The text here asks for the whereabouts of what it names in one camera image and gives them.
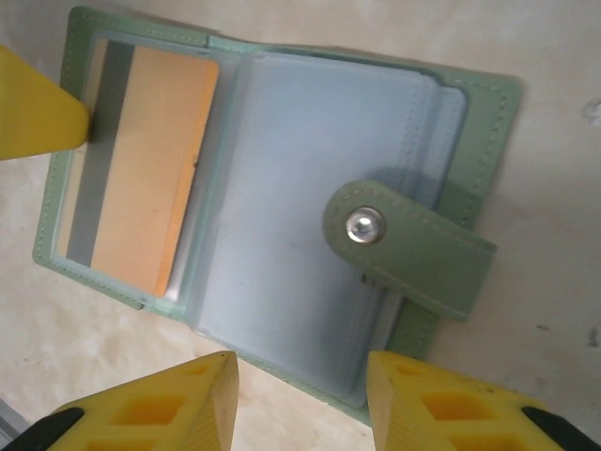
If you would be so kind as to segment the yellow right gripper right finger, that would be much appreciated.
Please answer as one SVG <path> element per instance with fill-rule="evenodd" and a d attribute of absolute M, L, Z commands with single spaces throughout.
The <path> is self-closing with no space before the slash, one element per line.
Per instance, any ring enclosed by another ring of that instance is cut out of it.
<path fill-rule="evenodd" d="M 539 401 L 391 351 L 368 357 L 377 450 L 597 450 Z"/>

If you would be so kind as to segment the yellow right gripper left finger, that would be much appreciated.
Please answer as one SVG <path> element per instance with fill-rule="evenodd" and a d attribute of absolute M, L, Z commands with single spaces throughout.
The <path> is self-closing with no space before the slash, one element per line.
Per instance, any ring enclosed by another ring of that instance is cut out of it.
<path fill-rule="evenodd" d="M 71 401 L 6 448 L 228 450 L 238 400 L 238 357 L 218 351 Z"/>

